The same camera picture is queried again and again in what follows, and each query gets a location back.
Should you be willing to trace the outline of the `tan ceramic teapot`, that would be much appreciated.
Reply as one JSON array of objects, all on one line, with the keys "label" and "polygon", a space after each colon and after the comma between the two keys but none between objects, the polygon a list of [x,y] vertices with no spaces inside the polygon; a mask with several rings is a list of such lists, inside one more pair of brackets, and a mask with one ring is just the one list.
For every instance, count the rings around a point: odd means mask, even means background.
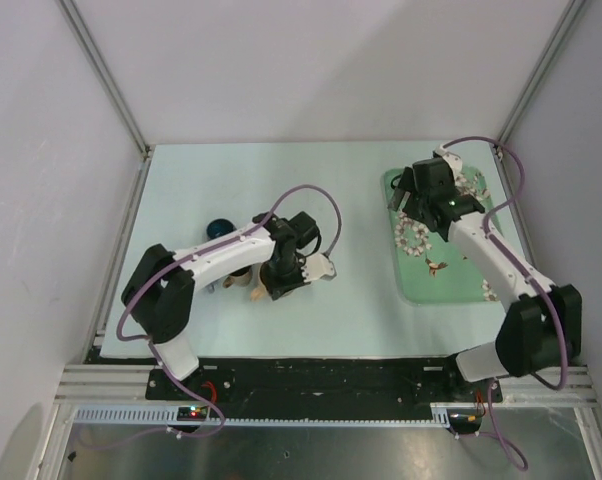
[{"label": "tan ceramic teapot", "polygon": [[250,293],[250,300],[255,302],[266,297],[276,301],[292,290],[292,282],[277,275],[274,270],[263,263],[258,270],[256,286]]}]

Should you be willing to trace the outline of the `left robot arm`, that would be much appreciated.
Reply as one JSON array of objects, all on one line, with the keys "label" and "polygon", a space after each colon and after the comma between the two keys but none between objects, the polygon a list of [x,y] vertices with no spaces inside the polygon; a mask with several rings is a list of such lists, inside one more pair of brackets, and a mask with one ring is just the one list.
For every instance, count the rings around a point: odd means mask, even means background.
[{"label": "left robot arm", "polygon": [[190,399],[203,385],[199,358],[186,335],[195,294],[254,265],[258,290],[273,300],[332,278],[336,271],[326,254],[300,253],[318,237],[316,222],[305,212],[291,219],[263,213],[241,229],[181,252],[161,244],[145,251],[121,300],[124,315],[141,326],[142,337],[170,373],[171,391]]}]

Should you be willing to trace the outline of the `blue mug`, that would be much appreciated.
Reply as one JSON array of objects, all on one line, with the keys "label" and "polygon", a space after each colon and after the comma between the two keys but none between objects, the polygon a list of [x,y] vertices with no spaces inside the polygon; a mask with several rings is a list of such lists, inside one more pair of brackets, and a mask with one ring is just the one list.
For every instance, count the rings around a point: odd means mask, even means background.
[{"label": "blue mug", "polygon": [[212,220],[206,226],[206,237],[208,240],[214,240],[219,237],[228,235],[236,230],[236,226],[228,219],[217,218]]}]

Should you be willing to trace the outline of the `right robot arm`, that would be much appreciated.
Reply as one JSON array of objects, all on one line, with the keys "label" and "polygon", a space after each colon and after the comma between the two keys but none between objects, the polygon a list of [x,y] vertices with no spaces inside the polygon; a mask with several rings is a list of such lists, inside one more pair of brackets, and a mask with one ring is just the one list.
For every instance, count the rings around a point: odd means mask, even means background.
[{"label": "right robot arm", "polygon": [[[445,393],[467,400],[479,381],[531,375],[560,390],[571,359],[578,356],[582,334],[582,296],[571,284],[557,285],[517,254],[498,230],[494,215],[455,184],[450,163],[441,156],[407,166],[388,202],[392,211],[424,225],[452,244],[483,275],[505,312],[494,340],[449,356],[443,376]],[[540,378],[557,367],[556,383]]]}]

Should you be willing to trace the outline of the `brown striped cup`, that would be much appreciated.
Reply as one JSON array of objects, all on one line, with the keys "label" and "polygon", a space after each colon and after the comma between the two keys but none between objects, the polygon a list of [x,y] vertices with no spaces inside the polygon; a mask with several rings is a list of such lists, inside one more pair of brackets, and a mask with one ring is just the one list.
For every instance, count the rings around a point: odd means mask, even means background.
[{"label": "brown striped cup", "polygon": [[252,268],[250,266],[239,269],[229,274],[226,279],[222,282],[224,288],[230,288],[233,286],[245,287],[252,281]]}]

